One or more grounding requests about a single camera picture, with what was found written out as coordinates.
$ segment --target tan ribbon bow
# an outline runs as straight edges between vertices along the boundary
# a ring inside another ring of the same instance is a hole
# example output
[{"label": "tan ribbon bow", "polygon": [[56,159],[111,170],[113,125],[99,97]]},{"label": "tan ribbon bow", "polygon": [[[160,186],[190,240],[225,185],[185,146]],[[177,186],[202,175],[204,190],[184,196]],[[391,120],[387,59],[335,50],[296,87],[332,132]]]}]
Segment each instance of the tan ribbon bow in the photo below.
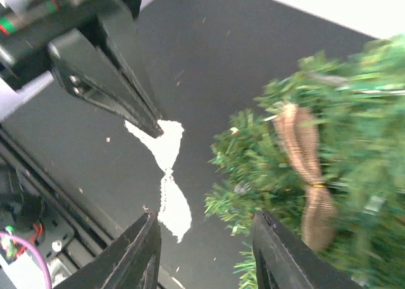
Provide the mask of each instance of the tan ribbon bow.
[{"label": "tan ribbon bow", "polygon": [[291,166],[307,183],[302,240],[318,252],[328,247],[335,237],[328,219],[336,217],[337,210],[322,178],[318,129],[316,125],[305,125],[314,119],[308,108],[286,104],[273,122]]}]

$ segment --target screw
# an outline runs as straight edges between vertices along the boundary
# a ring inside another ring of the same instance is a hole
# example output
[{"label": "screw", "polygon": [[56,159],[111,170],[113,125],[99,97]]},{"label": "screw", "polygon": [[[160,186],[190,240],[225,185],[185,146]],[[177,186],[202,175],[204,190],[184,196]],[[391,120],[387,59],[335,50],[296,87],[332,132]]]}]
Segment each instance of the screw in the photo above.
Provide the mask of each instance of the screw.
[{"label": "screw", "polygon": [[62,250],[62,242],[61,242],[60,240],[55,240],[55,241],[52,243],[52,249],[53,249],[55,252],[60,252],[60,251]]},{"label": "screw", "polygon": [[78,84],[79,82],[80,82],[80,79],[78,79],[76,76],[70,76],[69,77],[70,78],[70,80],[76,85],[76,84]]}]

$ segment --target black table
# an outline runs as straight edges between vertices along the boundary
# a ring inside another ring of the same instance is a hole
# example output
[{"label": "black table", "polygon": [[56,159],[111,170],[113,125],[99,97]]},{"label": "black table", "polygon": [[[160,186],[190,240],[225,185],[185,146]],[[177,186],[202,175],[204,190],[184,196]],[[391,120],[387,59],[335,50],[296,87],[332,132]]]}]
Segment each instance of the black table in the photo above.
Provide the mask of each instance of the black table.
[{"label": "black table", "polygon": [[[192,209],[183,242],[162,226],[161,264],[186,288],[237,288],[242,240],[216,218],[204,221],[215,167],[209,146],[229,116],[253,107],[273,78],[325,49],[362,50],[369,37],[269,0],[155,0],[140,14],[139,37],[163,109],[185,128],[175,179]],[[159,209],[162,172],[123,120],[71,98],[53,83],[3,126],[64,189],[91,200],[121,229]]]}]

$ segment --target red wire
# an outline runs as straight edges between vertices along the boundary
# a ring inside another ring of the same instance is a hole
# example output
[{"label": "red wire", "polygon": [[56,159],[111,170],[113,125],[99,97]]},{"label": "red wire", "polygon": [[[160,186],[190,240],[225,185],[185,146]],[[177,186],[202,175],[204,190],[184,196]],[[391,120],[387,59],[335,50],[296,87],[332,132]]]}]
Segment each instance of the red wire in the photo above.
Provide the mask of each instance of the red wire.
[{"label": "red wire", "polygon": [[8,35],[8,31],[6,30],[6,28],[4,28],[2,25],[0,25],[0,31],[2,31],[4,34]]},{"label": "red wire", "polygon": [[58,4],[56,3],[56,1],[55,0],[51,0],[52,1],[52,3],[53,3],[53,6],[55,7],[55,9],[59,9],[59,6],[58,6]]},{"label": "red wire", "polygon": [[[35,243],[36,239],[39,238],[44,232],[44,227],[42,226],[41,223],[39,224],[39,228],[36,224],[33,224],[33,226],[35,228],[35,233],[30,237],[30,243]],[[22,247],[20,251],[18,251],[16,256],[17,257],[21,256],[26,249],[27,249],[26,247]]]}]

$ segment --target robotic arm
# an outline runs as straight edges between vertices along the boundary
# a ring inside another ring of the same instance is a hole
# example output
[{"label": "robotic arm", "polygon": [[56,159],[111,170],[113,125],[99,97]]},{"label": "robotic arm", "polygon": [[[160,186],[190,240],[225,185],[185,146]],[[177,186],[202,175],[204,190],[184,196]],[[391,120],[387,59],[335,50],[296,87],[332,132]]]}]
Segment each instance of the robotic arm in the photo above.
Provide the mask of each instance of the robotic arm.
[{"label": "robotic arm", "polygon": [[72,96],[124,117],[152,137],[163,115],[132,21],[141,0],[23,0],[0,12],[1,78],[18,90],[51,70]]}]

